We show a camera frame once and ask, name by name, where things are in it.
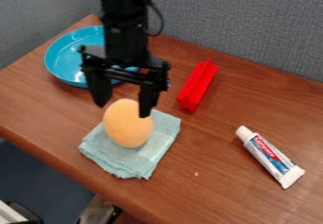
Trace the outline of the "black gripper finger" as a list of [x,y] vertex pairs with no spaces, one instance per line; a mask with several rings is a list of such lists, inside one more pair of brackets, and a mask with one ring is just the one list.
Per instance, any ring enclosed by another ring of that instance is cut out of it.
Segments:
[[138,92],[138,115],[141,118],[149,116],[150,109],[157,104],[160,91],[156,85],[150,82],[144,82]]
[[84,75],[93,102],[101,108],[112,96],[110,79],[100,72],[86,72]]

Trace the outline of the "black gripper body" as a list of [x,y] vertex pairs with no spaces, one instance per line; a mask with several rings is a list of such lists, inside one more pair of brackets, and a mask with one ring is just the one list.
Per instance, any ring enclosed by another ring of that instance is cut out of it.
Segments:
[[104,44],[81,45],[81,71],[100,72],[112,80],[141,84],[146,81],[156,85],[158,91],[169,88],[168,72],[170,65],[157,59],[148,50],[146,25],[129,27],[102,26]]

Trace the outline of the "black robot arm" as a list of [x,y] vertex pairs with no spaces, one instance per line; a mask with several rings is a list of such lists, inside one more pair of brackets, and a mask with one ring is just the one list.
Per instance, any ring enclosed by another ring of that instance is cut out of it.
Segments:
[[104,45],[82,45],[80,69],[97,106],[112,96],[112,81],[140,86],[138,116],[149,116],[160,93],[169,89],[170,64],[148,50],[148,11],[152,0],[101,0]]

